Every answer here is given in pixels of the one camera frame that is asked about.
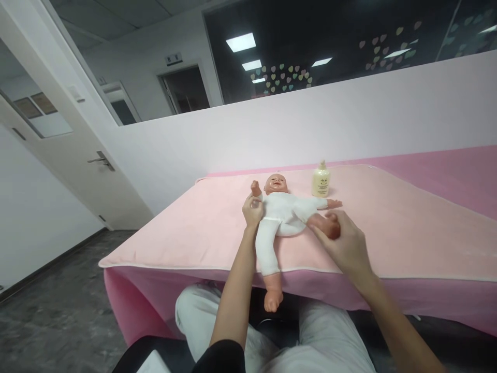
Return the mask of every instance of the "doll face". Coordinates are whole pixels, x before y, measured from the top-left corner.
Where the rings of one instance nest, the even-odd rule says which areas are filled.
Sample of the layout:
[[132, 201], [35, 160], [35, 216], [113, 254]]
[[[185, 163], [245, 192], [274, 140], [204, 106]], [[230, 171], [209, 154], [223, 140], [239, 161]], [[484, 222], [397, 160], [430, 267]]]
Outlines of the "doll face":
[[280, 174], [271, 175], [266, 181], [264, 190], [267, 195], [270, 195], [272, 192], [288, 193], [288, 186], [286, 185], [285, 177]]

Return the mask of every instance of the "lotion bottle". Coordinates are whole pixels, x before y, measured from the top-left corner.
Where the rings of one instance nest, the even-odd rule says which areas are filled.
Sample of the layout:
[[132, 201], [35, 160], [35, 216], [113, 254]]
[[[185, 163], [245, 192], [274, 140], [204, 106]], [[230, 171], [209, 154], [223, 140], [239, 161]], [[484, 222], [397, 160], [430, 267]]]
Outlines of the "lotion bottle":
[[324, 160], [321, 161], [312, 177], [312, 195], [325, 198], [330, 187], [330, 171], [326, 168]]

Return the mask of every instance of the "baseboard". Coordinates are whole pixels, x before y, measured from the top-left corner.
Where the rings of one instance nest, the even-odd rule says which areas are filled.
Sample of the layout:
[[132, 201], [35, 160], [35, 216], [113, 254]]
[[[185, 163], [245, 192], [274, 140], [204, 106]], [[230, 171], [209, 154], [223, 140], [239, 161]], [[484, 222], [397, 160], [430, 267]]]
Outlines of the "baseboard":
[[67, 250], [66, 252], [62, 253], [61, 255], [59, 255], [58, 257], [56, 257], [55, 259], [49, 261], [42, 268], [34, 271], [29, 276], [23, 278], [21, 281], [15, 283], [11, 287], [9, 287], [6, 291], [4, 291], [3, 293], [0, 294], [0, 303], [4, 302], [5, 300], [7, 300], [11, 296], [13, 296], [15, 293], [21, 291], [23, 288], [25, 288], [31, 282], [33, 282], [38, 277], [40, 277], [45, 272], [47, 272], [50, 268], [52, 268], [53, 266], [55, 266], [55, 265], [57, 265], [57, 264], [65, 261], [67, 258], [69, 258], [70, 256], [74, 255], [76, 252], [78, 252], [83, 247], [85, 247], [88, 243], [90, 243], [91, 240], [93, 240], [94, 238], [100, 236], [103, 232], [106, 232], [106, 231], [108, 231], [107, 228], [100, 229], [99, 231], [95, 232], [94, 234], [92, 234], [87, 239], [81, 241], [79, 244], [77, 244], [74, 247], [70, 248], [69, 250]]

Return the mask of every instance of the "doll foot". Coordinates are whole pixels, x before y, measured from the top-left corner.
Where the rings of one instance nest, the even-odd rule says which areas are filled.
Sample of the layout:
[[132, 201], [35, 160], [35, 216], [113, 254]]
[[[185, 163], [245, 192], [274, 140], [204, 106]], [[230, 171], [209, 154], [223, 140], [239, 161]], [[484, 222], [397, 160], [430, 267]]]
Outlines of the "doll foot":
[[307, 225], [316, 226], [329, 239], [335, 240], [340, 237], [340, 224], [338, 223], [337, 215], [334, 213], [327, 218], [316, 213], [307, 220]]
[[266, 312], [276, 312], [282, 301], [283, 292], [268, 290], [266, 296], [264, 297], [264, 310], [266, 310]]

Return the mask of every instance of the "floor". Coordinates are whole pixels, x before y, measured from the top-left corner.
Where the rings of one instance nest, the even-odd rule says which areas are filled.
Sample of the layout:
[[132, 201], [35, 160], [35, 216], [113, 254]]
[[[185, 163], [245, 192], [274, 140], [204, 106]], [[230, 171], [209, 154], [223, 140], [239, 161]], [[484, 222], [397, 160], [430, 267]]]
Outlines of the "floor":
[[[126, 344], [97, 263], [133, 233], [104, 232], [0, 304], [1, 372], [112, 371]], [[371, 313], [351, 317], [378, 372], [395, 372]], [[497, 338], [456, 322], [410, 320], [449, 372], [495, 371]]]

